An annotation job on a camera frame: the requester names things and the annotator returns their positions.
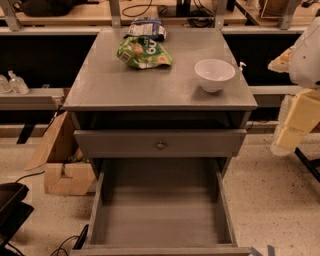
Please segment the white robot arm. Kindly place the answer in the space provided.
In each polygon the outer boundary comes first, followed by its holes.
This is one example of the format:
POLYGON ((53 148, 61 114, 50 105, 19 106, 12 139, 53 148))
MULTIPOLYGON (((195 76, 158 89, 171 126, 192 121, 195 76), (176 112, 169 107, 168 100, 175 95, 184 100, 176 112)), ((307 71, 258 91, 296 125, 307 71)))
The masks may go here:
POLYGON ((303 88, 294 96, 286 95, 281 103, 270 150, 285 156, 320 123, 320 17, 268 69, 288 73, 291 82, 303 88))

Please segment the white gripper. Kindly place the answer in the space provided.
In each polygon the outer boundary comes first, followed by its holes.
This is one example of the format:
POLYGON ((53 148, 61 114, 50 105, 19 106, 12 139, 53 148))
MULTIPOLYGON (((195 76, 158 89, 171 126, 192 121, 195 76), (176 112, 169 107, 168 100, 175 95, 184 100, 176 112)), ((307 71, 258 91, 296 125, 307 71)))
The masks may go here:
MULTIPOLYGON (((289 47, 268 64, 268 69, 277 73, 288 73, 291 52, 292 48, 289 47)), ((277 156, 293 153, 304 139, 305 133, 311 132, 319 122, 320 91, 308 89, 296 94, 285 120, 287 127, 277 126, 275 129, 271 152, 277 156)))

